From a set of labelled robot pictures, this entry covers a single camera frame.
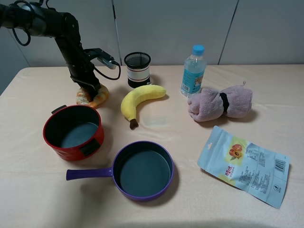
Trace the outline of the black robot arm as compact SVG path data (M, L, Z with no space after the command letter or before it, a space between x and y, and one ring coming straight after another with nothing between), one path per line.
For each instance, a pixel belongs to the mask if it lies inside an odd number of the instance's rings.
M27 41L16 41L21 46L27 46L32 37L54 38L66 61L70 77L84 89L92 101L101 88L94 74L93 59L101 56L99 48L83 49L76 18L67 12L57 12L55 9L43 8L42 2L27 2L17 0L14 3L0 6L0 25L15 32L23 30Z

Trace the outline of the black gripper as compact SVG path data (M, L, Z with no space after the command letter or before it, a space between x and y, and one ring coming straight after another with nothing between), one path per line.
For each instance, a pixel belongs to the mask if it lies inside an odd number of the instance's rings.
M78 101L92 101L101 88L98 78L93 72L93 65L82 58L66 59L72 80L80 86L77 92Z

